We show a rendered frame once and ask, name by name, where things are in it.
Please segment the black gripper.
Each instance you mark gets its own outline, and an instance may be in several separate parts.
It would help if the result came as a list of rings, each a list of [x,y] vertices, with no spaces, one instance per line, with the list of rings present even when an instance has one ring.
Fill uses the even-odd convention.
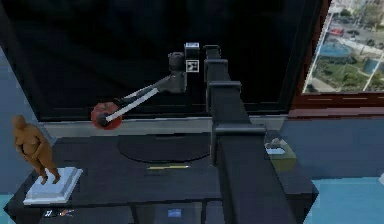
[[[183,93],[186,91],[186,72],[185,57],[183,52],[172,52],[168,54],[170,74],[156,84],[146,86],[125,97],[114,98],[113,103],[119,109],[107,117],[108,121],[123,116],[127,112],[136,108],[146,100],[155,96],[159,92]]]

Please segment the red tomato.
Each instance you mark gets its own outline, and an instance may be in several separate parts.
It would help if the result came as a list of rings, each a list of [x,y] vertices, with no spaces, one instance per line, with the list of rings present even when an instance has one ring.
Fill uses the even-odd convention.
[[[122,124],[122,117],[119,116],[111,121],[107,120],[109,115],[116,112],[119,107],[113,102],[98,103],[91,112],[92,124],[102,130],[113,130]]]

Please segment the black television stand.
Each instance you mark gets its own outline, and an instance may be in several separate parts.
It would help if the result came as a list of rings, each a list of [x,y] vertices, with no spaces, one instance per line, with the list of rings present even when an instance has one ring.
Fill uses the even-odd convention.
[[[31,174],[4,209],[16,224],[225,224],[210,144],[206,133],[61,138],[53,146],[56,164],[83,170],[69,200],[24,205],[38,179]],[[190,168],[146,169],[167,165]],[[317,189],[297,168],[276,173],[302,224]]]

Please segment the black television set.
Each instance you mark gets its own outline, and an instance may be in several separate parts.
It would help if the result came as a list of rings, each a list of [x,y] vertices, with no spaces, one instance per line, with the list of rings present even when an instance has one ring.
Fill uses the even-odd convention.
[[[252,114],[287,111],[323,0],[0,0],[0,43],[41,122],[168,73],[186,42],[216,44]]]

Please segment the yellow pencil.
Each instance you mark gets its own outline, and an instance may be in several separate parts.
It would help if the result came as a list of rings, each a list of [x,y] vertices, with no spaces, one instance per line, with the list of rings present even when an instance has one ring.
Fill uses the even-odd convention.
[[[167,165],[167,166],[149,166],[147,170],[169,170],[169,169],[188,169],[189,165]]]

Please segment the brown human figure statue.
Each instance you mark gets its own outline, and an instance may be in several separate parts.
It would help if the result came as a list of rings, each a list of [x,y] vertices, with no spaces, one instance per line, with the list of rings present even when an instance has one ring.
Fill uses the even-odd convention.
[[[27,123],[22,115],[14,116],[11,122],[16,151],[38,174],[38,179],[27,191],[23,204],[66,203],[83,170],[76,167],[58,168],[53,161],[52,147],[37,126]]]

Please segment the olive tissue box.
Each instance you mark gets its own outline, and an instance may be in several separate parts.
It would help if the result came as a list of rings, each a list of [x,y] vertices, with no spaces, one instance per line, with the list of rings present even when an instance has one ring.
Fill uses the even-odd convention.
[[[290,171],[295,167],[296,154],[285,140],[275,138],[264,147],[277,172]]]

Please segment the window with brown frame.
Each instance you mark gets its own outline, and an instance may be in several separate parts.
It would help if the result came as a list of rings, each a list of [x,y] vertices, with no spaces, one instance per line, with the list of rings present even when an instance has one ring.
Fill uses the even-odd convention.
[[[321,0],[288,116],[384,117],[384,0]]]

